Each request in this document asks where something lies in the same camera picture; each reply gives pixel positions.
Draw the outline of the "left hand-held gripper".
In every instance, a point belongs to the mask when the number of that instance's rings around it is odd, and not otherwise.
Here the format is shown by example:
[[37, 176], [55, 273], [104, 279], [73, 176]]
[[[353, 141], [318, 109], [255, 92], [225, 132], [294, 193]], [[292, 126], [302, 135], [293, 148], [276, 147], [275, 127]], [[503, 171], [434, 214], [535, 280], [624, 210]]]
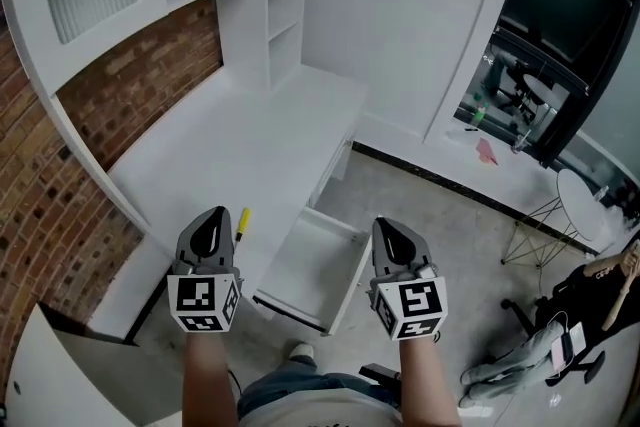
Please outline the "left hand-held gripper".
[[167, 290], [170, 313], [183, 331], [230, 330], [242, 288], [234, 253], [231, 216], [223, 206], [202, 213], [181, 232]]

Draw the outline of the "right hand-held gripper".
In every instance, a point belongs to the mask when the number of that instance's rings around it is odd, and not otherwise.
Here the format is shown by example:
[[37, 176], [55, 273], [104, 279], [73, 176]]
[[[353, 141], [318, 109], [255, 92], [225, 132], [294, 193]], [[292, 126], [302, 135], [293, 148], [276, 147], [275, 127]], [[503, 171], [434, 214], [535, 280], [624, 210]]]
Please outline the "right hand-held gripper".
[[372, 224], [371, 308], [389, 338], [434, 336], [447, 317], [445, 278], [426, 240], [403, 223], [378, 216]]

